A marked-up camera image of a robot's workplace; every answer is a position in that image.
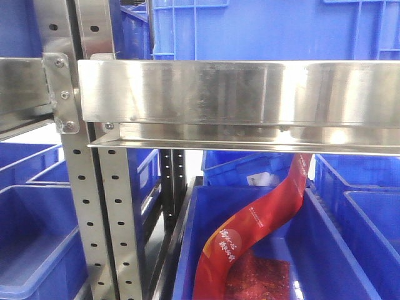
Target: screw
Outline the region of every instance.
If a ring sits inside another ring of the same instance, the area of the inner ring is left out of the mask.
[[[64,60],[61,58],[57,58],[54,64],[56,65],[57,68],[62,68],[65,66]]]
[[[60,96],[61,96],[61,99],[64,99],[64,100],[69,99],[69,92],[62,91]]]
[[[74,126],[75,126],[75,122],[73,122],[73,121],[68,121],[67,123],[65,123],[65,128],[68,130],[73,129]]]
[[[113,123],[106,123],[106,129],[109,129],[109,130],[114,129],[114,124]]]

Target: red chili product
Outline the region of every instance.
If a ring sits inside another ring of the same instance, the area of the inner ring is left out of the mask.
[[[224,300],[289,300],[289,263],[245,252],[229,270]]]
[[[230,217],[208,239],[197,265],[194,300],[223,300],[231,266],[300,210],[310,160],[311,154],[295,154],[279,186]]]

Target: stainless steel shelf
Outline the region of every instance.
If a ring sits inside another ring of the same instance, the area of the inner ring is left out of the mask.
[[[0,140],[48,124],[52,112],[42,59],[0,57]]]
[[[397,61],[78,62],[87,122],[400,128]]]
[[[79,61],[91,147],[400,153],[396,61]]]
[[[289,153],[400,154],[400,129],[121,124],[92,148],[174,148]]]

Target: blue storage crate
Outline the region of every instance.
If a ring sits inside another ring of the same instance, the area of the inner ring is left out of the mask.
[[[288,175],[293,154],[204,151],[204,185],[277,186]]]
[[[201,251],[208,237],[265,187],[195,187],[174,285],[174,300],[192,298]],[[380,299],[310,190],[299,213],[253,246],[255,255],[290,262],[290,299]]]
[[[345,196],[344,240],[382,299],[400,299],[400,193]]]
[[[146,4],[121,6],[125,59],[151,59],[151,43]]]
[[[0,3],[0,57],[41,58],[33,0],[1,0]]]
[[[72,300],[87,278],[71,189],[0,192],[0,299]]]
[[[400,191],[397,157],[315,155],[315,187],[340,222],[345,191]]]
[[[156,59],[399,59],[397,0],[151,0]]]
[[[140,199],[144,200],[156,185],[158,176],[157,149],[128,149],[129,173],[132,188],[139,188]],[[27,180],[27,184],[69,185],[66,161],[58,162]]]
[[[0,142],[0,190],[25,182],[58,162],[61,145]]]

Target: red plastic packet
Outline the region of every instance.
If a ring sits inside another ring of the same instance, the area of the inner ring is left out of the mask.
[[[295,154],[287,178],[230,217],[204,246],[194,300],[223,300],[229,269],[252,245],[288,222],[303,205],[311,154]]]

